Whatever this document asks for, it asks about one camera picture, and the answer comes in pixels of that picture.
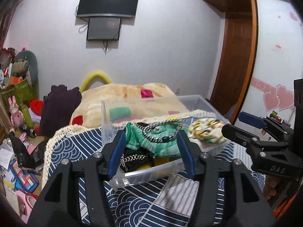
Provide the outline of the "black pouch with chain strap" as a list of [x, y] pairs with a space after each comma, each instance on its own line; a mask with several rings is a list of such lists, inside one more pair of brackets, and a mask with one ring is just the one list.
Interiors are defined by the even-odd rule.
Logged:
[[120, 169], [124, 173], [133, 172], [144, 165], [154, 165], [153, 157], [149, 150], [144, 148], [138, 150], [125, 148], [120, 159]]

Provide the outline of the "green knitted cloth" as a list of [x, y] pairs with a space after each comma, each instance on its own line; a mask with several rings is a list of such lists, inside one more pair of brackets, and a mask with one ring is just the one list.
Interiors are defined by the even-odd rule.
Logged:
[[177, 133], [186, 130], [181, 119], [169, 119], [152, 124], [129, 122], [125, 127], [126, 147], [144, 148], [153, 157], [176, 158], [180, 156]]

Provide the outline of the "clear plastic storage bin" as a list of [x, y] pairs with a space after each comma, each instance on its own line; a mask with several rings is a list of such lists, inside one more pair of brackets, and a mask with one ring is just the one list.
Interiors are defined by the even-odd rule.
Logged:
[[113, 141], [120, 130], [126, 133], [126, 149], [110, 185], [117, 190], [182, 171], [181, 130], [202, 152], [219, 154], [227, 145], [221, 128], [228, 123], [199, 95], [102, 101], [103, 141]]

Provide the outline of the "blue pencil case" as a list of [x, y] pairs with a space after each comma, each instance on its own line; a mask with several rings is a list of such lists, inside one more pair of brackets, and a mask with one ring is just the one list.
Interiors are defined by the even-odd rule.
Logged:
[[31, 171], [19, 168], [16, 159], [10, 162], [9, 169], [16, 179], [18, 189], [27, 193], [33, 193], [36, 190], [39, 185], [38, 179]]

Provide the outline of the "white wardrobe sliding door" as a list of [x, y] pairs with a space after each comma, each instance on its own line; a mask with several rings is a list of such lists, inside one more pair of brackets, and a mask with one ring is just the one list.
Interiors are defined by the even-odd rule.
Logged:
[[276, 112], [294, 125], [294, 80], [302, 78], [302, 21], [288, 0], [255, 0], [257, 47], [242, 111]]

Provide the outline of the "blue white patterned tablecloth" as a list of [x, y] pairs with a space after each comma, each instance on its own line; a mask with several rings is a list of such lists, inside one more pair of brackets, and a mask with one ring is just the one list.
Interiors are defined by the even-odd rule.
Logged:
[[[219, 114], [204, 110], [195, 110], [182, 117], [185, 127], [199, 118], [219, 118]], [[58, 130], [46, 145], [42, 187], [63, 159], [71, 162], [88, 158], [102, 149], [101, 127], [95, 129], [70, 125]], [[233, 142], [227, 142], [220, 153], [215, 152], [219, 160], [231, 162], [234, 158], [241, 159], [250, 170], [253, 178], [261, 189], [265, 186], [265, 175], [251, 170], [251, 159], [245, 149]], [[116, 226], [189, 226], [188, 221], [198, 191], [198, 183], [190, 180], [184, 170], [169, 177], [160, 176], [151, 181], [143, 176], [143, 183], [127, 187], [114, 188], [105, 182], [106, 195]], [[222, 220], [224, 208], [224, 179], [219, 178], [218, 194], [214, 224]], [[79, 180], [80, 218], [84, 224], [90, 225], [85, 197], [85, 182]]]

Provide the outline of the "green bottle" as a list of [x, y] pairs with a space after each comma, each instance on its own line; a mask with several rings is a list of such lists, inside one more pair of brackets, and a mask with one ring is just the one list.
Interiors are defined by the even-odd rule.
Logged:
[[22, 114], [23, 114], [23, 117], [24, 117], [25, 124], [28, 127], [33, 128], [34, 127], [34, 123], [33, 123], [32, 119], [31, 119], [28, 107], [25, 104], [22, 104], [21, 105], [21, 110], [22, 110]]

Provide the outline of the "pink bunny plush toy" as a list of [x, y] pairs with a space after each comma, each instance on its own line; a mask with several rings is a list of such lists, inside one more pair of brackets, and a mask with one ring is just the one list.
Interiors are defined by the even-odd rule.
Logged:
[[19, 109], [19, 105], [16, 103], [15, 96], [8, 98], [9, 112], [11, 114], [11, 124], [14, 128], [19, 128], [20, 125], [24, 124], [24, 116], [22, 111]]

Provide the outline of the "dark purple garment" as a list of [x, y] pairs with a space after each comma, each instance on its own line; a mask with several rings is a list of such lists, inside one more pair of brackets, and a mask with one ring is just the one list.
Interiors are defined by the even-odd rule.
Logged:
[[57, 130], [69, 125], [81, 100], [79, 87], [69, 90], [65, 85], [52, 85], [51, 91], [43, 98], [39, 134], [50, 138]]

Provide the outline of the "red plush item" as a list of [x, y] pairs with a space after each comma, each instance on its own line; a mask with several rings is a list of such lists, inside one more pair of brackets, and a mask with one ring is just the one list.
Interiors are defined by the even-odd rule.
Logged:
[[37, 98], [34, 98], [30, 102], [31, 111], [38, 116], [41, 116], [43, 107], [44, 107], [44, 101], [39, 100]]

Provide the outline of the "beige fleece blanket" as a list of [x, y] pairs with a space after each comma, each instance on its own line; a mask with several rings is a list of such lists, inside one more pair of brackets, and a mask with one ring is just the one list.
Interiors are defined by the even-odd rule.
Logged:
[[102, 125], [104, 117], [119, 123], [188, 111], [165, 84], [107, 84], [82, 93], [82, 100], [74, 110], [70, 124], [96, 128]]

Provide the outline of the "green cardboard box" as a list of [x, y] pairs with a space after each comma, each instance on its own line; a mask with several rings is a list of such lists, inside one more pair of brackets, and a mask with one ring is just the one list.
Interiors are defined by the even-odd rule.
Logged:
[[15, 96], [17, 104], [20, 105], [21, 103], [30, 103], [36, 98], [37, 93], [35, 88], [24, 79], [16, 85], [10, 85], [7, 88], [1, 89], [1, 97], [5, 106], [9, 104], [8, 98], [12, 96]]

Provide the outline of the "grey green plush pillow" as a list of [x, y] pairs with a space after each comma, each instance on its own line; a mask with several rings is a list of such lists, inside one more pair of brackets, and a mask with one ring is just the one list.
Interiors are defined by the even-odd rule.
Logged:
[[29, 50], [19, 52], [12, 64], [12, 75], [15, 77], [25, 78], [32, 87], [38, 81], [37, 58]]

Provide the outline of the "yellow curved plush headrest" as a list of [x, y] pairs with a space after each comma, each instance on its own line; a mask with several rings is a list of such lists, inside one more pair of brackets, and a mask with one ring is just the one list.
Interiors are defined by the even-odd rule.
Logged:
[[80, 92], [82, 93], [82, 92], [88, 90], [89, 87], [94, 82], [101, 82], [105, 85], [112, 83], [111, 79], [108, 77], [107, 74], [105, 74], [101, 70], [96, 70], [87, 75], [86, 79], [83, 81], [83, 83], [80, 86]]

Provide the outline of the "large wall-mounted black television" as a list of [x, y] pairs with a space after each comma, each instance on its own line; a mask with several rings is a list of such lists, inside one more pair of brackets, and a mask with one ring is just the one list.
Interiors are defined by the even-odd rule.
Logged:
[[138, 0], [80, 0], [77, 17], [126, 17], [136, 16]]

